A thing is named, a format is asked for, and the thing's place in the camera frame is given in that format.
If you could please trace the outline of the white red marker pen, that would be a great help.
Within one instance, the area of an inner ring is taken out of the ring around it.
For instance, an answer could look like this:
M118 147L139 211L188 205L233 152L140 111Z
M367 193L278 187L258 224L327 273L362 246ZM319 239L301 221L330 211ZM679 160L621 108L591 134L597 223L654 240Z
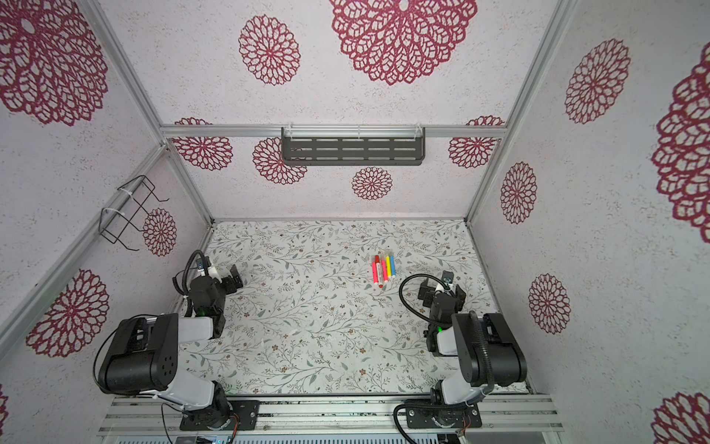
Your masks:
M382 287L384 286L384 282L381 281L382 277L381 277L381 274L380 274L380 271L379 271L378 258L379 258L379 255L377 255L377 256L375 257L375 261L374 261L374 262L376 262L377 273L378 273L378 278L379 278L379 284L378 284L378 286L379 286L380 288L382 288Z

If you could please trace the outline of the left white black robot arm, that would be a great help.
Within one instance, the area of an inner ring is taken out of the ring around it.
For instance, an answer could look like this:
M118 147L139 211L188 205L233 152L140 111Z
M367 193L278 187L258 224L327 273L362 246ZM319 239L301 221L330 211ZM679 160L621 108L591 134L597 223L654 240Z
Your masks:
M96 377L100 390L165 401L181 414L182 431L255 429L259 401L233 403L219 382L201 379L179 366L181 344L221 338L227 296L242 287L236 266L224 277L211 266L187 290L192 317L139 314L121 321Z

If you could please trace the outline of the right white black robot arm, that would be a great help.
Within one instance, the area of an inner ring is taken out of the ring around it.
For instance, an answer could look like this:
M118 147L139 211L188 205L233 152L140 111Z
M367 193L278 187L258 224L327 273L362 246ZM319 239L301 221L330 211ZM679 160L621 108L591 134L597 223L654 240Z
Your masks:
M427 322L429 353L458 360L455 372L432 387L429 400L395 409L393 417L403 412L409 429L480 427L478 403L497 387L527 379L526 359L503 314L466 312L466 297L449 272L440 279L415 274L399 286L401 303Z

